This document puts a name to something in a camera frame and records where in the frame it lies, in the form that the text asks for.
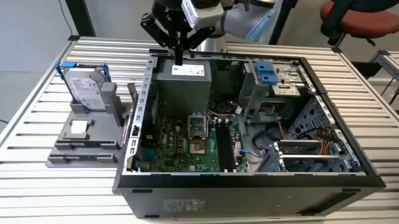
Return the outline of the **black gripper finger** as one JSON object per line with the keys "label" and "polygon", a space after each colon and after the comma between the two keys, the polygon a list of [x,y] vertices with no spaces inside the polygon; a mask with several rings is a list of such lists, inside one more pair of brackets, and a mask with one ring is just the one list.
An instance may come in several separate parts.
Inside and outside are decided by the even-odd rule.
{"label": "black gripper finger", "polygon": [[166,33],[156,24],[156,18],[152,13],[145,13],[142,15],[140,26],[161,47],[166,47],[169,50],[173,50],[174,65],[178,65],[180,47],[177,42],[177,32],[170,17],[168,15],[165,16],[165,26],[162,26],[168,31]]}
{"label": "black gripper finger", "polygon": [[215,32],[215,27],[204,27],[200,28],[195,34],[187,37],[188,30],[180,31],[180,39],[178,39],[178,65],[183,65],[183,52],[189,49],[195,49],[203,41],[212,35]]}

